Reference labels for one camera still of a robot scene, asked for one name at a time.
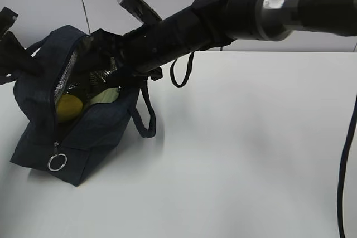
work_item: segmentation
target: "zipper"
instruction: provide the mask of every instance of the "zipper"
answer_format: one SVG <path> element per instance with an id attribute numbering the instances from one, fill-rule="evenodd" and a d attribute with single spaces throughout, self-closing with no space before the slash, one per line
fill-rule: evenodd
<path id="1" fill-rule="evenodd" d="M 78 53 L 76 50 L 73 51 L 71 57 L 69 58 L 69 61 L 66 65 L 66 68 L 64 69 L 60 80 L 57 83 L 57 86 L 55 88 L 54 91 L 54 102 L 55 105 L 57 104 L 57 102 L 59 101 L 59 99 L 61 98 L 64 90 L 66 89 L 66 84 L 68 83 L 69 77 L 71 75 L 71 71 L 73 70 L 74 65 L 76 64 L 76 61 L 78 59 Z"/>
<path id="2" fill-rule="evenodd" d="M 87 107 L 80 116 L 78 116 L 78 118 L 76 119 L 76 121 L 74 121 L 72 123 L 72 125 L 67 129 L 67 131 L 62 135 L 62 137 L 57 137 L 57 140 L 54 142 L 54 146 L 55 145 L 59 145 L 59 143 L 61 143 L 68 135 L 69 133 L 71 133 L 71 131 L 78 125 L 79 121 L 81 121 L 81 119 L 86 115 L 86 113 L 88 113 L 93 107 L 97 106 L 98 104 L 103 104 L 103 103 L 94 103 L 92 105 L 90 105 L 89 107 Z"/>
<path id="3" fill-rule="evenodd" d="M 50 94 L 50 105 L 51 105 L 51 109 L 52 109 L 52 116 L 54 118 L 54 152 L 55 154 L 58 154 L 58 147 L 59 147 L 59 137 L 58 137 L 58 119 L 57 119 L 57 115 L 56 115 L 56 107 L 55 107 L 55 90 L 57 88 L 58 83 L 60 82 L 60 79 L 62 78 L 62 75 L 64 73 L 64 71 L 66 70 L 66 68 L 68 68 L 70 59 L 72 54 L 75 51 L 75 47 L 78 45 L 78 43 L 84 38 L 85 36 L 81 36 L 79 37 L 74 44 L 71 46 L 71 49 L 67 55 L 67 59 L 66 62 L 63 64 L 61 71 L 59 72 L 59 75 L 57 76 L 55 83 L 51 89 L 51 94 Z"/>

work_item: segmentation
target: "lemon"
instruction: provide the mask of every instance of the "lemon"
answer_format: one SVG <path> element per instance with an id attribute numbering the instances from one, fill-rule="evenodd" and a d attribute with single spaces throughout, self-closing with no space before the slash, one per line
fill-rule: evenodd
<path id="1" fill-rule="evenodd" d="M 82 112 L 83 103 L 76 96 L 64 94 L 59 99 L 56 107 L 59 123 L 64 123 L 76 118 Z"/>

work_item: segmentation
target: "metal ring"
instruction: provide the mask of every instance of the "metal ring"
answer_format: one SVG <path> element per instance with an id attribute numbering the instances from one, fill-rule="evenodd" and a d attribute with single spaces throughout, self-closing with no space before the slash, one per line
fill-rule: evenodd
<path id="1" fill-rule="evenodd" d="M 57 156 L 63 156 L 65 158 L 65 162 L 57 169 L 53 169 L 51 168 L 51 162 L 53 159 L 55 159 Z M 62 168 L 64 168 L 64 166 L 67 164 L 67 156 L 64 153 L 59 153 L 59 154 L 55 154 L 54 156 L 52 156 L 47 164 L 47 167 L 49 168 L 50 171 L 52 172 L 56 172 L 61 170 Z"/>

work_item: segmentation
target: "black cable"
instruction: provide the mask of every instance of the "black cable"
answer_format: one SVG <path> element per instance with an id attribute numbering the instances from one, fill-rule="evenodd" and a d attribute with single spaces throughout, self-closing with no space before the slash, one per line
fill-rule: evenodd
<path id="1" fill-rule="evenodd" d="M 348 155 L 350 153 L 353 135 L 356 130 L 357 125 L 357 99 L 353 109 L 350 126 L 347 131 L 347 137 L 342 151 L 340 171 L 339 171 L 339 182 L 337 186 L 337 222 L 339 226 L 339 234 L 341 238 L 345 238 L 344 230 L 344 215 L 343 215 L 343 197 L 344 197 L 344 186 L 345 186 L 345 175 L 347 168 Z"/>
<path id="2" fill-rule="evenodd" d="M 189 61 L 187 62 L 187 70 L 186 70 L 186 74 L 185 74 L 185 77 L 184 77 L 184 80 L 182 81 L 182 84 L 179 85 L 177 82 L 176 82 L 176 78 L 175 78 L 175 64 L 176 64 L 176 61 L 177 59 L 172 63 L 171 67 L 170 67 L 170 78 L 171 78 L 171 81 L 173 83 L 173 85 L 177 88 L 182 88 L 183 86 L 185 86 L 187 84 L 187 82 L 189 81 L 189 78 L 190 78 L 190 75 L 191 75 L 191 72 L 192 72 L 192 63 L 194 61 L 194 52 L 192 52 L 190 54 L 190 57 L 189 57 Z"/>
<path id="3" fill-rule="evenodd" d="M 84 10 L 85 21 L 87 22 L 88 31 L 89 31 L 89 34 L 91 34 L 89 22 L 88 22 L 87 10 L 85 9 L 84 0 L 81 0 L 81 1 L 82 1 L 82 5 L 83 5 L 83 10 Z"/>

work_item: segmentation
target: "navy blue bag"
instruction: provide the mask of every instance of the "navy blue bag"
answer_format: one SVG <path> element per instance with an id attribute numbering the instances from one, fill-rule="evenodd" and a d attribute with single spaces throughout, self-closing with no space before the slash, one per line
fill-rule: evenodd
<path id="1" fill-rule="evenodd" d="M 11 162 L 42 171 L 78 186 L 120 142 L 125 128 L 133 121 L 142 137 L 155 136 L 156 120 L 151 107 L 147 79 L 138 86 L 121 87 L 111 103 L 96 103 L 65 129 L 60 129 L 55 109 L 55 92 L 66 72 L 73 66 L 78 47 L 83 46 L 85 33 L 64 26 L 44 40 L 28 48 L 45 70 L 40 77 L 21 73 L 14 86 L 20 109 L 30 120 L 20 138 Z M 142 92 L 150 114 L 146 129 L 136 109 Z"/>

